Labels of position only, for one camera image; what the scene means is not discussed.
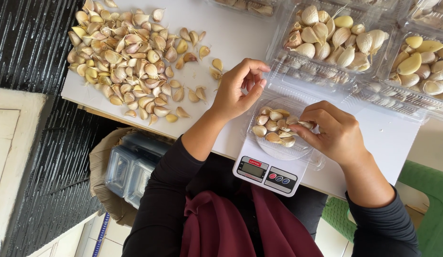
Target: black sleeve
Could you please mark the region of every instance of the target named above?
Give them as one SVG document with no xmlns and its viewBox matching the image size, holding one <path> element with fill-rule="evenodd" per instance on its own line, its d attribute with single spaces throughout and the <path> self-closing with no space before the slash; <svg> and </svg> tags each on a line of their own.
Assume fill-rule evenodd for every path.
<svg viewBox="0 0 443 257">
<path fill-rule="evenodd" d="M 203 161 L 193 158 L 180 138 L 160 160 L 145 187 L 124 257 L 178 256 L 182 244 L 185 187 Z"/>
<path fill-rule="evenodd" d="M 393 187 L 396 198 L 381 208 L 356 205 L 345 195 L 356 221 L 353 257 L 419 257 L 417 234 L 409 214 Z"/>
</svg>

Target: hand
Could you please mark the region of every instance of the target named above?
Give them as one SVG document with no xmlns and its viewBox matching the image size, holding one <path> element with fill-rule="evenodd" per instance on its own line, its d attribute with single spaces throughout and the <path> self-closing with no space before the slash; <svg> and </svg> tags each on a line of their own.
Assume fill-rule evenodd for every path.
<svg viewBox="0 0 443 257">
<path fill-rule="evenodd" d="M 263 72 L 269 71 L 264 62 L 245 58 L 223 75 L 211 107 L 212 113 L 228 122 L 246 112 L 263 93 L 266 85 L 266 80 L 262 79 Z M 245 88 L 247 95 L 241 91 Z"/>
<path fill-rule="evenodd" d="M 314 121 L 323 133 L 314 134 L 299 125 L 289 125 L 289 128 L 343 169 L 370 161 L 371 154 L 364 146 L 359 123 L 353 115 L 321 101 L 306 107 L 300 120 Z"/>
</svg>

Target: digital kitchen scale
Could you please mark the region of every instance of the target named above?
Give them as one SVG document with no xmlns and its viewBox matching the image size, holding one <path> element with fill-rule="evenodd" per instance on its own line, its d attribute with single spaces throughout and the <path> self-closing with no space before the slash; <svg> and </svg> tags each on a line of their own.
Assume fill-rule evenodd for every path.
<svg viewBox="0 0 443 257">
<path fill-rule="evenodd" d="M 296 143 L 291 148 L 257 137 L 251 128 L 256 125 L 255 117 L 259 115 L 259 109 L 263 106 L 284 109 L 299 117 L 308 104 L 298 98 L 264 91 L 253 108 L 254 113 L 246 139 L 232 172 L 236 177 L 252 184 L 291 197 L 295 194 L 307 167 L 311 165 L 315 170 L 321 169 L 324 157 L 298 136 L 294 136 Z"/>
</svg>

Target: scale brand logo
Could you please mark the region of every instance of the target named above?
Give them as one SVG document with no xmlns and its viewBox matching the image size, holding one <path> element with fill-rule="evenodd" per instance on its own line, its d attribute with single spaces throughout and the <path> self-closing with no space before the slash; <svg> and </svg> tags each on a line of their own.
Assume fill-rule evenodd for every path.
<svg viewBox="0 0 443 257">
<path fill-rule="evenodd" d="M 253 164 L 253 165 L 255 165 L 255 166 L 258 166 L 258 167 L 261 167 L 261 162 L 254 161 L 254 160 L 252 160 L 252 159 L 250 159 L 250 160 L 248 161 L 248 163 Z"/>
</svg>

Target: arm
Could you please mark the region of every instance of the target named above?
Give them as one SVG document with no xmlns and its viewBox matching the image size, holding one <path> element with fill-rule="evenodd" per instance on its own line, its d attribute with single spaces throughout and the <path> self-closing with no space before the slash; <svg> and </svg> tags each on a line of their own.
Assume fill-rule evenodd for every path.
<svg viewBox="0 0 443 257">
<path fill-rule="evenodd" d="M 247 111 L 266 84 L 269 67 L 245 59 L 223 76 L 212 107 L 169 149 L 141 198 L 123 256 L 178 256 L 182 243 L 185 187 L 209 155 L 223 126 Z M 247 95 L 241 92 L 247 88 Z"/>
<path fill-rule="evenodd" d="M 418 256 L 410 217 L 364 146 L 355 117 L 322 101 L 305 108 L 300 119 L 315 122 L 323 133 L 314 134 L 298 125 L 290 125 L 291 130 L 336 161 L 344 172 L 347 200 L 358 225 L 354 256 L 388 256 L 391 252 L 396 256 Z"/>
</svg>

